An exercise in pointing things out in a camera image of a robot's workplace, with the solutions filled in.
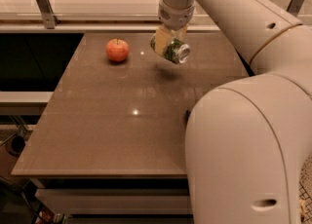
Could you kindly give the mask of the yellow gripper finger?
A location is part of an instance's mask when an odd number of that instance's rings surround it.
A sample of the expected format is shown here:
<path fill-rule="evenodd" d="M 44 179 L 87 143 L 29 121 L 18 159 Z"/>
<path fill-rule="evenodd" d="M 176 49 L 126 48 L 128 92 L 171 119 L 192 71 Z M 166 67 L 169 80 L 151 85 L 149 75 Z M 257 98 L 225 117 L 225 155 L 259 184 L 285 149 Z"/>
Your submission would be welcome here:
<path fill-rule="evenodd" d="M 165 25 L 161 25 L 155 32 L 155 52 L 162 56 L 172 39 L 172 31 Z"/>
<path fill-rule="evenodd" d="M 177 30 L 175 32 L 175 38 L 178 40 L 178 41 L 183 41 L 184 40 L 184 37 L 186 35 L 186 32 L 187 32 L 187 29 L 188 29 L 188 25 L 186 24 L 184 27 L 182 27 L 181 29 Z"/>

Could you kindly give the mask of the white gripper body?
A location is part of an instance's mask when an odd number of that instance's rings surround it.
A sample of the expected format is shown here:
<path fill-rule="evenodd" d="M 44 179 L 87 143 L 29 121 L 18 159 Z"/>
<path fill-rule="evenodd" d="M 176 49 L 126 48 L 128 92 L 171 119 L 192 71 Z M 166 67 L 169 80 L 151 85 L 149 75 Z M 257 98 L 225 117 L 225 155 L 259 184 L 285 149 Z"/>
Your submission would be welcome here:
<path fill-rule="evenodd" d="M 193 17 L 195 4 L 186 9 L 174 9 L 163 0 L 159 2 L 158 19 L 169 29 L 177 31 L 189 23 Z"/>

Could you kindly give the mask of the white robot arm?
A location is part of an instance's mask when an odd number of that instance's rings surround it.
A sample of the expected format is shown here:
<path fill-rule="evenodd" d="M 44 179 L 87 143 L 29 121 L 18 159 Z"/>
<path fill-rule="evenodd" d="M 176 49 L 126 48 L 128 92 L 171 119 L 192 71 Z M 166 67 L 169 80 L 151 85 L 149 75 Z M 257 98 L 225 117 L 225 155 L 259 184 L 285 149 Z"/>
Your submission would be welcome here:
<path fill-rule="evenodd" d="M 200 5 L 253 76 L 219 86 L 188 120 L 185 160 L 195 224 L 300 224 L 311 153 L 311 31 L 269 0 L 160 0 L 162 31 Z"/>

